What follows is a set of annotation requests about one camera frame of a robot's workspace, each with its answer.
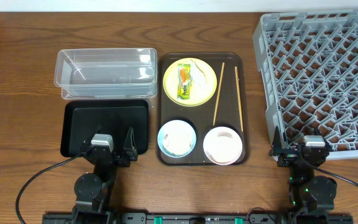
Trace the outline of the white cup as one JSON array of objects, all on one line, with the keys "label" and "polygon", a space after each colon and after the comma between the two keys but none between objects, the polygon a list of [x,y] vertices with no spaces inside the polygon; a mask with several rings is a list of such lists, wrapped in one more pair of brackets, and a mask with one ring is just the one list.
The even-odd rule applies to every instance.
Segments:
[{"label": "white cup", "polygon": [[226,138],[226,139],[232,139],[233,136],[230,132],[227,131],[220,131],[217,133],[217,137],[219,138]]}]

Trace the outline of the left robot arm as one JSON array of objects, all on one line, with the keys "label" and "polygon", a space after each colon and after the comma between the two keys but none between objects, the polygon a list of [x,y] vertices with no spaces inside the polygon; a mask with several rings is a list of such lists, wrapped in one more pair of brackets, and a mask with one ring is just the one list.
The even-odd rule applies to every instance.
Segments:
[{"label": "left robot arm", "polygon": [[112,187],[119,167],[129,167],[138,158],[134,130],[129,128],[124,145],[118,147],[109,134],[96,133],[83,141],[80,156],[94,165],[92,173],[80,176],[75,182],[76,202],[72,224],[120,223],[121,216],[109,208]]}]

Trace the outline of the green yellow snack wrapper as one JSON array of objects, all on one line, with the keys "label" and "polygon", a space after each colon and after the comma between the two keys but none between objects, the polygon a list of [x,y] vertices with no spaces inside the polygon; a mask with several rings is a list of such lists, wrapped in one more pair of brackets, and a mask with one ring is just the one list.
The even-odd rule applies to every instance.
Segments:
[{"label": "green yellow snack wrapper", "polygon": [[192,78],[190,75],[190,64],[179,63],[177,68],[178,68],[177,98],[180,100],[189,100],[191,83],[192,83]]}]

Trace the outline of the pink bowl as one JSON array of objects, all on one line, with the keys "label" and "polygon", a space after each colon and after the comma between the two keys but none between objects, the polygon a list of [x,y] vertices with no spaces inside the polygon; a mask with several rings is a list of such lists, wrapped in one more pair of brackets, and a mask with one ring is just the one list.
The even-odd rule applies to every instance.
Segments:
[{"label": "pink bowl", "polygon": [[[219,138],[220,131],[230,132],[232,139]],[[220,166],[231,165],[240,158],[243,150],[242,139],[238,133],[228,127],[219,126],[211,129],[203,140],[203,150],[206,157]]]}]

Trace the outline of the light blue bowl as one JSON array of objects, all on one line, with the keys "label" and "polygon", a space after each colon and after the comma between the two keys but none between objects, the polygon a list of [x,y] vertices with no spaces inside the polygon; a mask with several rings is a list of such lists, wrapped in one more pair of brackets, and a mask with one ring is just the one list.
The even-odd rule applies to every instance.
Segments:
[{"label": "light blue bowl", "polygon": [[168,157],[187,156],[196,145],[196,131],[186,121],[171,120],[165,123],[157,134],[157,144]]}]

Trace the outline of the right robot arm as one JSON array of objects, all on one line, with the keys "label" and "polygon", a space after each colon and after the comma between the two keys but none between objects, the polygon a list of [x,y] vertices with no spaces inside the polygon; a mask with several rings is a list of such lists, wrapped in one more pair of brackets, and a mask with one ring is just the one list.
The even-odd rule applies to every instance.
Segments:
[{"label": "right robot arm", "polygon": [[314,171],[326,161],[331,146],[315,129],[294,149],[282,147],[281,132],[275,128],[269,156],[277,158],[279,167],[290,170],[289,199],[293,208],[278,215],[275,223],[328,223],[328,213],[334,209],[337,183]]}]

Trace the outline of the yellow plate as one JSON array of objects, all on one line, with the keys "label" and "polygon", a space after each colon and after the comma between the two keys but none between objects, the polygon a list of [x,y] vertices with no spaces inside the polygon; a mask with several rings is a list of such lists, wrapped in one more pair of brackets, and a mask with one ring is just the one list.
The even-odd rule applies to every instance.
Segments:
[{"label": "yellow plate", "polygon": [[213,68],[198,58],[174,61],[164,71],[163,90],[174,103],[181,106],[199,106],[214,95],[217,76]]}]

